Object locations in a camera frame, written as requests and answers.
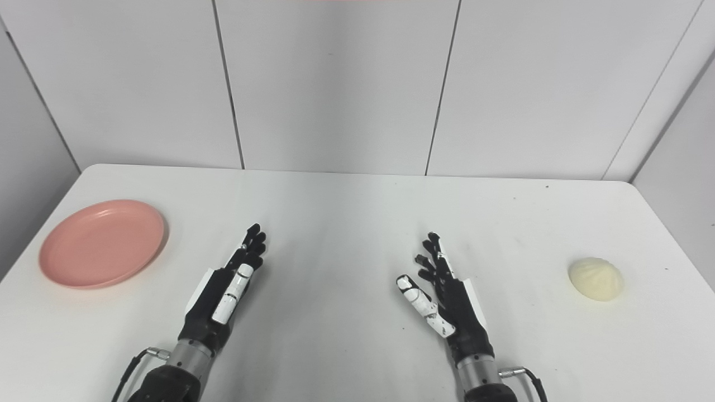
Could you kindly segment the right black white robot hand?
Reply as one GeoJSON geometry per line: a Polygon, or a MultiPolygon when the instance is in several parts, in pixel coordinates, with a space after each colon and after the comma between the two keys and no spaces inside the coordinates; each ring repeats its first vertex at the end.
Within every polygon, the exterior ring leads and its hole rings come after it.
{"type": "Polygon", "coordinates": [[[422,290],[409,275],[401,275],[395,281],[401,294],[427,325],[446,340],[455,364],[477,355],[493,358],[488,333],[472,306],[467,285],[450,266],[439,234],[429,232],[422,247],[429,255],[416,255],[414,261],[421,266],[418,276],[432,286],[434,296],[422,290]]]}

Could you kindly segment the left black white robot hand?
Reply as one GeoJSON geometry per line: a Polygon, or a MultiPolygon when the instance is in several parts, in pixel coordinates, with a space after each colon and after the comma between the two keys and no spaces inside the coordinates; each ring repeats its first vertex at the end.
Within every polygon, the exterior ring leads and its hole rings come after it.
{"type": "Polygon", "coordinates": [[[260,224],[253,224],[225,266],[204,273],[187,303],[179,341],[202,345],[212,357],[222,351],[231,335],[232,316],[264,262],[265,241],[260,224]]]}

